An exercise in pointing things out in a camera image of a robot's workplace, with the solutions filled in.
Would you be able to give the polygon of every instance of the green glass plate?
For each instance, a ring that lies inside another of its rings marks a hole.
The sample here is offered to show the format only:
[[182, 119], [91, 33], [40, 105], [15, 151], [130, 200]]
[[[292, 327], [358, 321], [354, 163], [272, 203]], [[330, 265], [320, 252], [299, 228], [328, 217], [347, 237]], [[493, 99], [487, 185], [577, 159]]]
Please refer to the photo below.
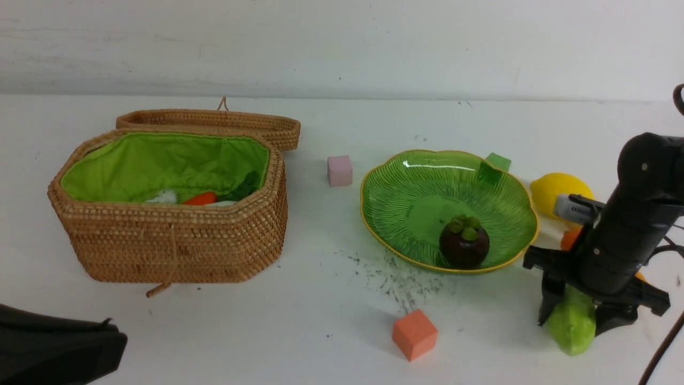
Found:
[[[510, 161], [462, 151], [406, 151], [371, 170], [361, 184], [368, 230], [397, 256], [448, 273], [485, 273], [515, 261], [533, 243], [539, 220], [529, 193], [510, 175]], [[452, 268], [439, 235], [456, 215], [476, 216], [490, 238], [478, 269]]]

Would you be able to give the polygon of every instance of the white table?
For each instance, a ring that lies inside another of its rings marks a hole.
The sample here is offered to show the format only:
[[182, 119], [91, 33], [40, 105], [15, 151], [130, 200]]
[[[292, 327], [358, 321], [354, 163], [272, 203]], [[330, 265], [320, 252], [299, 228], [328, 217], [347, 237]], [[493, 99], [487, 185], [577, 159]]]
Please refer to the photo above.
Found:
[[[290, 219], [281, 258], [249, 282], [174, 285], [153, 299], [144, 295], [152, 284], [90, 279], [46, 196], [57, 170], [78, 144], [113, 129], [119, 114], [218, 103], [0, 96], [0, 303], [113, 317], [129, 344], [119, 370], [97, 384], [635, 384], [684, 308], [684, 264], [674, 253], [655, 258], [646, 278], [670, 292], [665, 316], [642, 309], [635, 325], [569, 358], [536, 325], [539, 271], [520, 261], [475, 277], [424, 271], [385, 252], [358, 211], [363, 175], [413, 148], [494, 151], [512, 159], [511, 172], [524, 181], [573, 173], [605, 200], [626, 140], [648, 130], [684, 134], [671, 103], [229, 99], [232, 110], [302, 122], [300, 148], [286, 155]], [[330, 188], [326, 157], [341, 154], [351, 155], [354, 185]], [[671, 233], [684, 240], [684, 232]], [[559, 239], [544, 223], [538, 245]], [[440, 334], [434, 351], [409, 364], [391, 328], [413, 308]], [[681, 382], [682, 359], [679, 338], [651, 384]]]

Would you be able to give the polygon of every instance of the green fabric lining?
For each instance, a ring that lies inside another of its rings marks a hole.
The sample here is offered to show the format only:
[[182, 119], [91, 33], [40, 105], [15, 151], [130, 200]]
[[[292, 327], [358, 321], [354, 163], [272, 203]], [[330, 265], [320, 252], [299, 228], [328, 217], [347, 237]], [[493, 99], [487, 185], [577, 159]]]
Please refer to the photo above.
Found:
[[180, 203], [207, 191], [227, 195], [251, 171], [261, 188], [269, 157], [251, 138], [137, 132], [80, 159], [60, 184], [78, 201], [144, 202], [170, 188]]

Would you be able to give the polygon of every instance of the gold rim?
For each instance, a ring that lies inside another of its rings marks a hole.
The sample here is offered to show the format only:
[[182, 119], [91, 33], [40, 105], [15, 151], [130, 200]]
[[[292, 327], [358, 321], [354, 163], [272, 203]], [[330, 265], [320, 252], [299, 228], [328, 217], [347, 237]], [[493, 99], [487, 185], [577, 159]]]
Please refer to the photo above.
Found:
[[[477, 159], [480, 159], [482, 162], [485, 162], [487, 165], [489, 165], [489, 166], [492, 167], [493, 169], [496, 169], [496, 170], [498, 170], [498, 171], [501, 171], [502, 173], [507, 174], [507, 175], [509, 175], [510, 177], [512, 177], [513, 179], [515, 179], [515, 181], [518, 182], [518, 184], [520, 184], [520, 186], [523, 188], [523, 190], [525, 191], [525, 193], [527, 193], [527, 201], [529, 202], [529, 209], [532, 210], [532, 213], [534, 214], [534, 219], [535, 219], [535, 221], [536, 221], [536, 223], [537, 223], [537, 228], [535, 229], [534, 235], [532, 236], [532, 239], [529, 241], [529, 244], [528, 244], [526, 247], [523, 247], [523, 249], [520, 250], [519, 253], [517, 253], [513, 258], [509, 259], [508, 261], [506, 261], [506, 262], [504, 262], [504, 263], [502, 263], [502, 264], [498, 264], [498, 265], [496, 265], [496, 266], [487, 267], [487, 268], [485, 268], [485, 269], [477, 269], [477, 270], [446, 269], [446, 268], [443, 268], [443, 267], [437, 267], [437, 266], [432, 266], [432, 265], [424, 264], [424, 263], [422, 263], [422, 262], [418, 262], [418, 261], [416, 261], [416, 260], [413, 260], [412, 258], [409, 258], [409, 257], [405, 256], [404, 254], [402, 254], [402, 253], [398, 252], [396, 249], [394, 249], [392, 246], [388, 245], [387, 242], [385, 242], [382, 238], [380, 238], [380, 236], [377, 235], [377, 234], [371, 229], [370, 225], [368, 224], [368, 221], [366, 221], [366, 217], [363, 215], [363, 204], [364, 204], [364, 199], [363, 199], [363, 188], [364, 188], [364, 186], [366, 185], [366, 179], [367, 179], [368, 176], [371, 175], [375, 170], [379, 169], [380, 167], [386, 166], [389, 162], [391, 162], [393, 159], [399, 157], [399, 156], [402, 155], [402, 154], [409, 153], [409, 152], [416, 152], [416, 151], [422, 151], [422, 152], [428, 152], [428, 153], [465, 153], [465, 154], [467, 154], [467, 155], [474, 156], [474, 157], [476, 157]], [[532, 244], [534, 243], [534, 241], [537, 240], [537, 237], [539, 236], [539, 230], [540, 230], [539, 215], [537, 215], [536, 210], [534, 210], [534, 205], [532, 204], [532, 195], [531, 195], [530, 192], [525, 188], [525, 185], [524, 185], [522, 182], [520, 182], [520, 180], [519, 180], [518, 178], [516, 178], [513, 174], [511, 174], [511, 173], [509, 173], [509, 172], [507, 172], [507, 171], [504, 171], [504, 170], [500, 169], [499, 167], [496, 167], [495, 165], [489, 163], [489, 162], [487, 161], [487, 159], [483, 159], [483, 158], [481, 158], [481, 157], [479, 157], [479, 156], [477, 156], [477, 155], [475, 155], [475, 154], [472, 154], [472, 153], [469, 153], [469, 152], [466, 152], [466, 151], [460, 151], [460, 150], [432, 151], [432, 150], [424, 150], [424, 149], [413, 149], [413, 150], [407, 150], [407, 151], [402, 151], [402, 152], [400, 152], [400, 153], [397, 153], [397, 154], [393, 155], [391, 158], [389, 158], [388, 160], [386, 160], [385, 163], [382, 163], [381, 165], [374, 167], [373, 169], [371, 169], [370, 171], [368, 171], [368, 173], [366, 173], [366, 175], [363, 177], [363, 181], [361, 181], [361, 188], [359, 189], [359, 195], [360, 195], [360, 200], [361, 200], [361, 204], [360, 204], [360, 206], [359, 206], [359, 207], [360, 207], [360, 213], [361, 213], [361, 220], [363, 221], [363, 225], [366, 227], [366, 229], [368, 229], [368, 231], [369, 231], [371, 234], [373, 234], [373, 237], [374, 237], [375, 239], [377, 239], [377, 240], [378, 240], [383, 246], [385, 246], [389, 251], [392, 251], [392, 253], [393, 253], [394, 255], [396, 255], [397, 257], [401, 258], [402, 260], [405, 260], [405, 261], [407, 261], [407, 262], [416, 264], [416, 265], [418, 265], [418, 266], [421, 266], [421, 267], [424, 267], [424, 268], [426, 268], [426, 269], [433, 270], [433, 271], [440, 271], [440, 272], [442, 272], [442, 273], [453, 273], [453, 274], [482, 274], [482, 273], [489, 273], [490, 271], [494, 271], [494, 270], [501, 269], [502, 267], [506, 267], [506, 266], [508, 266], [509, 264], [511, 264], [511, 263], [513, 263], [513, 262], [515, 262], [515, 261], [517, 261], [518, 258], [520, 258], [521, 256], [523, 256], [523, 254], [525, 253], [525, 251], [527, 251], [527, 248], [528, 248], [530, 245], [532, 245]]]

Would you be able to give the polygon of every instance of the orange toy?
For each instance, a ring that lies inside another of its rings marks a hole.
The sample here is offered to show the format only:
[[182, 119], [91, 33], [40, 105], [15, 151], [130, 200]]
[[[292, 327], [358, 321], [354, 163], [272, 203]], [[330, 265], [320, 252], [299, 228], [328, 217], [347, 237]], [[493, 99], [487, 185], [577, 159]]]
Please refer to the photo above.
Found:
[[634, 276], [635, 276], [636, 278], [639, 278], [640, 280], [642, 280], [642, 281], [648, 283], [648, 281], [646, 281], [646, 278], [644, 277], [644, 275], [641, 274], [641, 271], [637, 271], [637, 273], [636, 273]]
[[394, 323], [392, 340], [409, 361], [429, 352], [437, 343], [437, 328], [420, 310]]
[[560, 249], [562, 251], [570, 251], [573, 248], [573, 243], [579, 236], [580, 229], [568, 230], [563, 233], [563, 239], [560, 240]]
[[209, 191], [204, 192], [203, 194], [199, 194], [196, 197], [190, 198], [187, 201], [183, 202], [183, 204], [191, 206], [204, 206], [211, 203], [216, 203], [217, 201], [218, 195], [216, 195], [216, 193], [213, 191]]

